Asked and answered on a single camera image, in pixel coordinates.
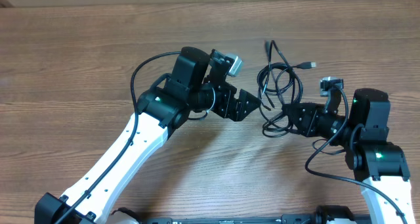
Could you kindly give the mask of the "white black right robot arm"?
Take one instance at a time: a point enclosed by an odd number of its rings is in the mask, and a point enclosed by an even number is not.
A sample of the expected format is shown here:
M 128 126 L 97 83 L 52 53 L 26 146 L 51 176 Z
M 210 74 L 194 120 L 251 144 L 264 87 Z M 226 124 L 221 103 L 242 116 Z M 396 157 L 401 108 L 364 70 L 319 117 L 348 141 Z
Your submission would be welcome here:
M 323 88 L 325 104 L 291 103 L 282 107 L 296 132 L 321 137 L 324 144 L 308 158 L 307 172 L 358 185 L 372 223 L 415 223 L 410 171 L 403 150 L 387 140 L 390 101 L 376 89 L 362 88 L 348 102 L 343 88 Z M 327 145 L 341 146 L 352 178 L 310 169 L 311 161 Z

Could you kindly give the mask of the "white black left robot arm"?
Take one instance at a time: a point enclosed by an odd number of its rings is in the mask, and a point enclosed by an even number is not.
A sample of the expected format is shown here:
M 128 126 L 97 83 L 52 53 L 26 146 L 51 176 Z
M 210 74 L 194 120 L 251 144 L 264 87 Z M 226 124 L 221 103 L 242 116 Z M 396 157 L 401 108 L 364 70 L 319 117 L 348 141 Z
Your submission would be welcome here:
M 261 105 L 251 93 L 226 82 L 241 70 L 239 57 L 195 47 L 183 47 L 175 55 L 172 72 L 140 96 L 131 92 L 134 112 L 98 162 L 60 197 L 47 192 L 38 201 L 35 224 L 140 223 L 131 210 L 112 208 L 145 161 L 190 120 L 191 112 L 214 112 L 240 122 Z

